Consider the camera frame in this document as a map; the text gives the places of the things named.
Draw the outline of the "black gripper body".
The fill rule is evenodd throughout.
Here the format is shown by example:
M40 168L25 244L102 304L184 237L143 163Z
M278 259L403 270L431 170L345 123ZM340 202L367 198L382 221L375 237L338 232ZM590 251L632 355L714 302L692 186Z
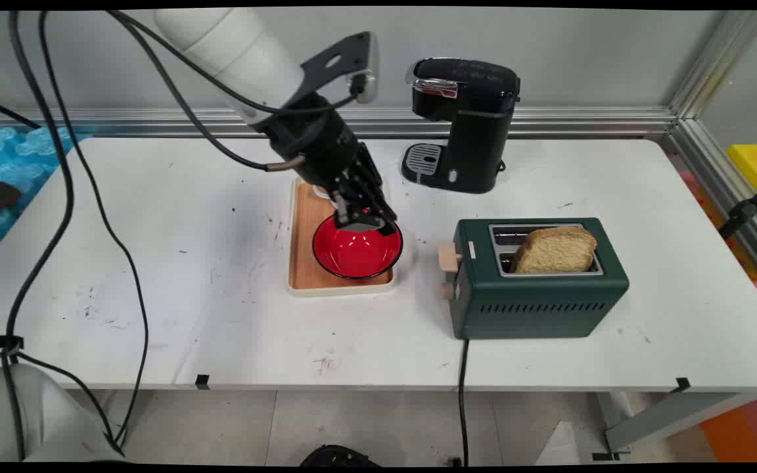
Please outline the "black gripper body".
M338 191L346 198L378 196L379 175L369 153L336 109L308 112L328 105L321 94L307 93L292 101L286 113L265 120L269 145L283 160L265 165L265 170L295 171L310 185Z

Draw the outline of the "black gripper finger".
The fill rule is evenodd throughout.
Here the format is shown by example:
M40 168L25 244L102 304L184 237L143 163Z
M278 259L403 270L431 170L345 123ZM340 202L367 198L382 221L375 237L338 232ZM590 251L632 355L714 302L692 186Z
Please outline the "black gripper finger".
M356 173L356 231L378 231L381 236L397 233L397 215L386 200L378 173Z
M331 192L330 201L334 207L334 227L343 231L360 231L360 222L355 217L355 213L351 212L350 203L340 191Z

